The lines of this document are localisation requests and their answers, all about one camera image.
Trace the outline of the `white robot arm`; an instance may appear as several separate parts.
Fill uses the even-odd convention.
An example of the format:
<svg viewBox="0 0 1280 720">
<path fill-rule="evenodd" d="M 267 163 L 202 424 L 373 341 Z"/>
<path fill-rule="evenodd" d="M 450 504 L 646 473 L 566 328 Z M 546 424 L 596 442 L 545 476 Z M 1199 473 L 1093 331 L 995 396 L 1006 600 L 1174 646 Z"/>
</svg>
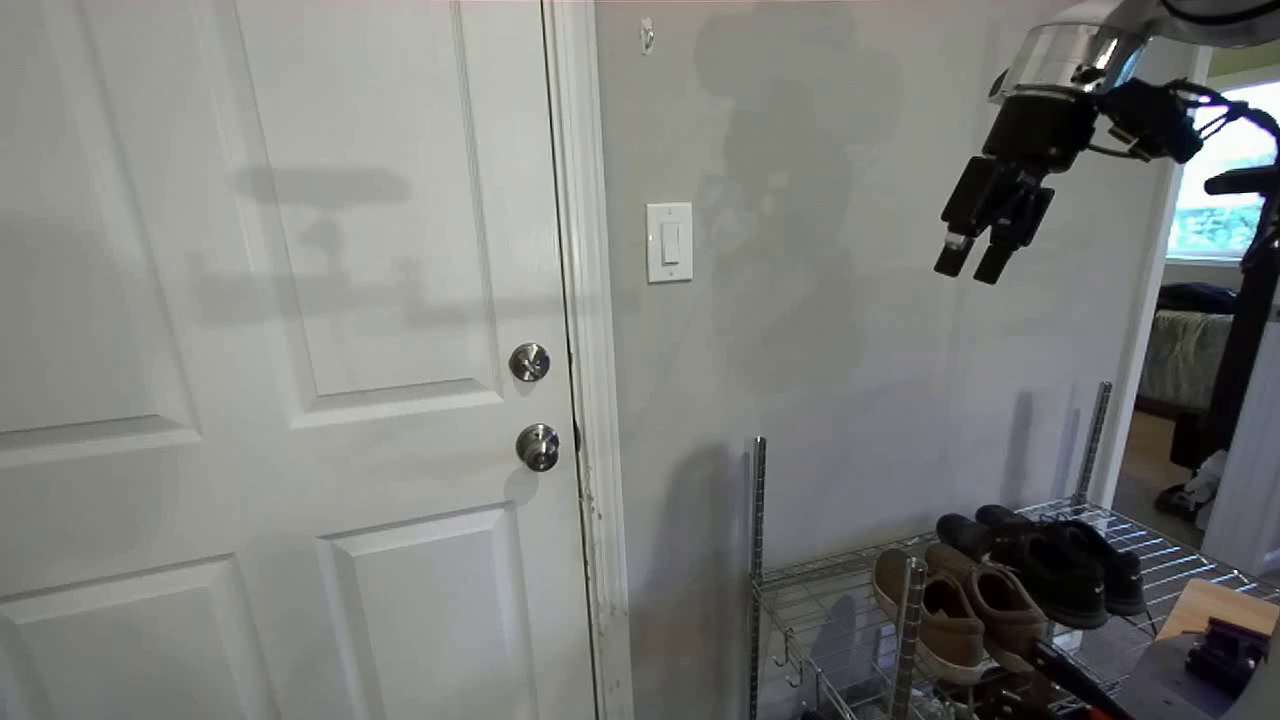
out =
<svg viewBox="0 0 1280 720">
<path fill-rule="evenodd" d="M 1256 122 L 1243 100 L 1192 81 L 1139 81 L 1144 44 L 1180 42 L 1199 49 L 1253 49 L 1280 38 L 1276 0 L 1077 0 L 1041 19 L 1016 59 L 990 81 L 1001 106 L 986 140 L 965 163 L 938 220 L 938 275 L 955 275 L 978 236 L 978 286 L 995 286 L 1006 260 L 1032 245 L 1053 206 L 1049 177 L 1097 154 L 1097 122 L 1113 125 L 1121 159 L 1189 163 L 1208 125 L 1194 109 L 1218 109 L 1222 125 Z"/>
</svg>

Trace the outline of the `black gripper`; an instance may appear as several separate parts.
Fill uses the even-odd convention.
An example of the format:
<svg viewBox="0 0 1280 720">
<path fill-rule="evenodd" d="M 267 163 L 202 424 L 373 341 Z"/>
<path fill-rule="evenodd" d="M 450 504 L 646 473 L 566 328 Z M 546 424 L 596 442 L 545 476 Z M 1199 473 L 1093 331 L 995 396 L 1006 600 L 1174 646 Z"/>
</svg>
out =
<svg viewBox="0 0 1280 720">
<path fill-rule="evenodd" d="M 1053 190 L 1053 171 L 1069 171 L 1093 140 L 1097 106 L 1081 92 L 1006 98 L 984 147 L 965 163 L 938 220 L 943 245 L 931 264 L 938 275 L 958 275 L 975 236 L 990 236 L 975 264 L 978 286 L 995 286 L 1006 260 L 1032 245 Z"/>
</svg>

